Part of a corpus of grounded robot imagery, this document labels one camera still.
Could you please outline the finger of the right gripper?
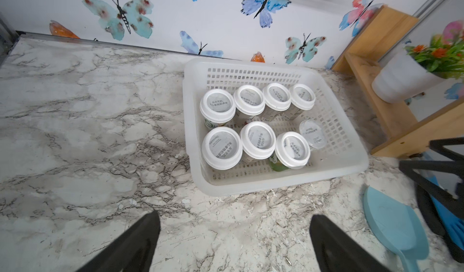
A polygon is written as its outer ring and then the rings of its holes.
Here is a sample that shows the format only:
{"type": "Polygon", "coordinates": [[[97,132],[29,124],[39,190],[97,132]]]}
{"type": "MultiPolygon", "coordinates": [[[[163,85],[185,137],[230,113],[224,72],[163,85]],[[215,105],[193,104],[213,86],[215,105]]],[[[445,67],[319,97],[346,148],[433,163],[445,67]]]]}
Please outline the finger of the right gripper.
{"type": "Polygon", "coordinates": [[[464,218],[464,161],[401,160],[399,170],[437,199],[445,208],[460,219],[464,218]],[[420,175],[417,171],[435,171],[454,174],[462,179],[456,185],[454,198],[449,192],[420,175]]]}
{"type": "Polygon", "coordinates": [[[464,155],[452,151],[447,146],[463,145],[464,138],[455,137],[450,139],[436,139],[429,142],[429,148],[438,154],[445,156],[453,161],[463,161],[464,155]]]}

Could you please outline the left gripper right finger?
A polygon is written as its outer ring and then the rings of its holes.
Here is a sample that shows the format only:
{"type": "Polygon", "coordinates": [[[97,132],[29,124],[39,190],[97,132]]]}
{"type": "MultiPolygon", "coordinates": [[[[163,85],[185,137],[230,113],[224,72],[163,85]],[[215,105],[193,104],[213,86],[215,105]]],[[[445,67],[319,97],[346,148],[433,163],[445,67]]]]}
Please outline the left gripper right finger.
{"type": "Polygon", "coordinates": [[[387,272],[365,249],[327,216],[314,215],[309,227],[312,245],[323,272],[387,272]]]}

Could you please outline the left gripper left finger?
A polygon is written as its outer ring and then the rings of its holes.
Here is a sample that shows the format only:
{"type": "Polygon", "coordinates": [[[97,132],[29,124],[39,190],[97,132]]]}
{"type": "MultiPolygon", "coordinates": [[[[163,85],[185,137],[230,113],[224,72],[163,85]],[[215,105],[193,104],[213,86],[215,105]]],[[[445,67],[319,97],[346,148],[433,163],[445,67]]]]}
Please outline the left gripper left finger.
{"type": "Polygon", "coordinates": [[[148,272],[160,232],[160,216],[155,210],[140,218],[79,271],[148,272]]]}

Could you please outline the yogurt cup front row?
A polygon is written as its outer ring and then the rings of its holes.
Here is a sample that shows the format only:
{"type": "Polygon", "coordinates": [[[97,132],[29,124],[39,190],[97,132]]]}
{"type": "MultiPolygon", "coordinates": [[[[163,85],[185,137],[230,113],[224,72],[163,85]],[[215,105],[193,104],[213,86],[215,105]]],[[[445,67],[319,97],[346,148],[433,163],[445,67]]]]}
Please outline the yogurt cup front row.
{"type": "Polygon", "coordinates": [[[213,169],[225,171],[234,168],[242,159],[243,144],[235,130],[217,127],[205,136],[201,152],[205,162],[213,169]]]}
{"type": "Polygon", "coordinates": [[[278,135],[269,165],[273,171],[301,169],[308,164],[311,156],[306,139],[299,133],[289,131],[278,135]]]}
{"type": "Polygon", "coordinates": [[[242,161],[250,164],[266,160],[275,151],[276,135],[273,129],[264,122],[251,122],[240,131],[243,146],[242,161]]]}

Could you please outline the yogurt cup row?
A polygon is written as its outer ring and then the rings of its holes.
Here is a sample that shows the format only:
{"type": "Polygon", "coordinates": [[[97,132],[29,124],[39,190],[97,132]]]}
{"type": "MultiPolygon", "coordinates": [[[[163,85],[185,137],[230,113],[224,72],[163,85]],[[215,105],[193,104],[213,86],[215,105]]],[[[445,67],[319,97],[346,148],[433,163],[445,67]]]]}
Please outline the yogurt cup row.
{"type": "Polygon", "coordinates": [[[261,115],[265,109],[263,92],[255,86],[245,85],[239,87],[233,94],[236,104],[236,118],[244,125],[250,123],[256,116],[261,115]]]}
{"type": "Polygon", "coordinates": [[[260,115],[261,121],[271,122],[291,105],[290,91],[278,83],[268,84],[262,90],[265,109],[260,115]]]}
{"type": "Polygon", "coordinates": [[[251,122],[240,131],[243,146],[242,161],[250,164],[266,160],[275,151],[276,135],[273,129],[264,122],[251,122]]]}
{"type": "Polygon", "coordinates": [[[236,114],[233,96],[222,89],[209,90],[201,99],[199,108],[208,129],[225,126],[236,114]]]}
{"type": "Polygon", "coordinates": [[[243,144],[235,130],[217,127],[205,136],[201,152],[205,162],[213,169],[225,171],[234,168],[242,159],[243,144]]]}
{"type": "Polygon", "coordinates": [[[295,84],[289,91],[291,105],[283,115],[286,120],[293,121],[303,112],[313,109],[316,96],[313,90],[304,84],[295,84]]]}
{"type": "Polygon", "coordinates": [[[269,165],[273,171],[301,169],[308,164],[311,156],[306,139],[299,133],[289,131],[278,135],[269,165]]]}

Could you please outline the yogurt cup clear lid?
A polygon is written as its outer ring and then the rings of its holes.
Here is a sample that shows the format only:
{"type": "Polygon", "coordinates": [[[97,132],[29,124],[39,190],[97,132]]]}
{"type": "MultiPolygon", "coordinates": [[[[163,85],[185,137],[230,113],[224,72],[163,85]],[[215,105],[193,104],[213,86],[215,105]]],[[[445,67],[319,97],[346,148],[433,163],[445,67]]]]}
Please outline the yogurt cup clear lid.
{"type": "Polygon", "coordinates": [[[320,150],[327,145],[327,139],[323,129],[313,120],[305,120],[300,123],[300,134],[305,138],[308,145],[314,149],[320,150]]]}

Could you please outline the yogurt cup back row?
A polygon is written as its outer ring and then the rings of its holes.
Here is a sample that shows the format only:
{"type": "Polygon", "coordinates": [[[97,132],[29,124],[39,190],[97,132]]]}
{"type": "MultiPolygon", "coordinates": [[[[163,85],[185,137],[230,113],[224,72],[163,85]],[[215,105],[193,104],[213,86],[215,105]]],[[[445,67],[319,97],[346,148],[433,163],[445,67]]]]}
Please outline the yogurt cup back row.
{"type": "Polygon", "coordinates": [[[261,121],[271,122],[291,105],[290,91],[278,83],[268,84],[262,90],[265,109],[260,115],[261,121]]]}
{"type": "Polygon", "coordinates": [[[209,90],[201,99],[199,108],[208,129],[225,126],[236,114],[233,96],[222,89],[209,90]]]}
{"type": "Polygon", "coordinates": [[[250,123],[256,116],[261,115],[265,109],[263,92],[255,86],[245,85],[239,87],[233,94],[236,104],[236,118],[244,125],[250,123]]]}
{"type": "Polygon", "coordinates": [[[286,120],[293,121],[303,112],[313,109],[316,96],[313,90],[304,84],[295,84],[289,91],[291,105],[283,115],[286,120]]]}

